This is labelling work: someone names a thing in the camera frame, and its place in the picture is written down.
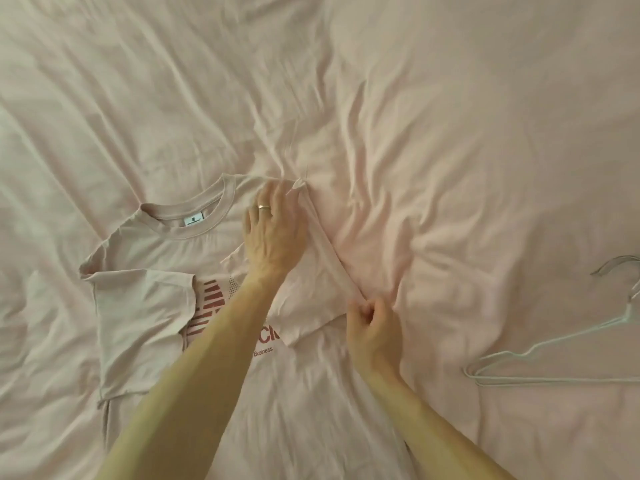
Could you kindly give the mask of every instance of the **t-shirt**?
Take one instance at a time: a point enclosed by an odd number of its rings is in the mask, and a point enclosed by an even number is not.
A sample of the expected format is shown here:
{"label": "t-shirt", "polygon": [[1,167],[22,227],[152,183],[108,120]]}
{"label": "t-shirt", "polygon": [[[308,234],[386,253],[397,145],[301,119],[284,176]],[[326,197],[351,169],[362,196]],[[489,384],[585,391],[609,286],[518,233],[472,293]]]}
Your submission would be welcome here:
{"label": "t-shirt", "polygon": [[[145,203],[82,264],[99,323],[105,447],[248,271],[243,214],[267,181],[222,175],[177,205]],[[362,298],[302,181],[308,247],[276,294],[209,478],[414,479],[404,441],[353,370],[347,300]]]}

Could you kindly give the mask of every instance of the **ribbed neckline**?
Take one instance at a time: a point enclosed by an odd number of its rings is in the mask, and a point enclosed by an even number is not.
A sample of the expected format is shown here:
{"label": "ribbed neckline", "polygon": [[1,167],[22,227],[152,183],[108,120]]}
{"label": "ribbed neckline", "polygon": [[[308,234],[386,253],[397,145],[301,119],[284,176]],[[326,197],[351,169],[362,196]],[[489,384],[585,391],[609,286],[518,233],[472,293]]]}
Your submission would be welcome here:
{"label": "ribbed neckline", "polygon": [[[234,202],[236,179],[223,173],[215,183],[193,198],[172,205],[143,203],[136,211],[136,218],[144,222],[156,233],[169,239],[188,239],[210,231],[227,215]],[[163,221],[184,219],[192,216],[213,202],[218,201],[215,209],[200,222],[184,227],[171,227]]]}

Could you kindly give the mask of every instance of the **clothing label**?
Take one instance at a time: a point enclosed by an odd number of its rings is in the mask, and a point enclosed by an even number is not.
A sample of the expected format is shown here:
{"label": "clothing label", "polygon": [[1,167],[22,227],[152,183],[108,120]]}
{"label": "clothing label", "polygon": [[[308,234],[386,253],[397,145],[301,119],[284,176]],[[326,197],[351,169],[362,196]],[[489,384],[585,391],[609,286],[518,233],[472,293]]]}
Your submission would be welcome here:
{"label": "clothing label", "polygon": [[198,212],[197,214],[194,214],[192,216],[185,217],[184,225],[190,226],[191,224],[196,224],[196,222],[200,222],[203,219],[204,219],[204,216],[202,215],[202,212]]}

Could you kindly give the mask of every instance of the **pink bed sheet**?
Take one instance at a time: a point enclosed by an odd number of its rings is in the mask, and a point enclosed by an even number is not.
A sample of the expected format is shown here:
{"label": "pink bed sheet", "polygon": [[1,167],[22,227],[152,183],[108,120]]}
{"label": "pink bed sheet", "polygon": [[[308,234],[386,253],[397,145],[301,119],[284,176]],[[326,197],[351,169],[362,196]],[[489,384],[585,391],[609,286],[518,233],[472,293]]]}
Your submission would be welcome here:
{"label": "pink bed sheet", "polygon": [[420,393],[517,478],[635,479],[638,387],[478,389],[460,367],[620,311],[585,276],[640,251],[639,11],[0,0],[0,476],[96,472],[77,267],[139,201],[228,172],[308,180],[345,268],[395,300]]}

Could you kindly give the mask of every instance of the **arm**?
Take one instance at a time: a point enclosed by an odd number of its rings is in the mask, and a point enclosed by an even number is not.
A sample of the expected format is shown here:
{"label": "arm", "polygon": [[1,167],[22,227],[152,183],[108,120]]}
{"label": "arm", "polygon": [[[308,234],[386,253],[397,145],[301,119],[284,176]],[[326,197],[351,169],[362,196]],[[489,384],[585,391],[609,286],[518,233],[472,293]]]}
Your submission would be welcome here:
{"label": "arm", "polygon": [[431,478],[515,480],[404,382],[402,329],[384,300],[350,307],[347,342],[356,369]]}
{"label": "arm", "polygon": [[[259,211],[259,203],[271,210]],[[245,215],[251,268],[240,290],[140,403],[97,480],[206,476],[271,302],[300,260],[306,235],[304,217],[296,223],[285,211],[282,184],[266,185]]]}

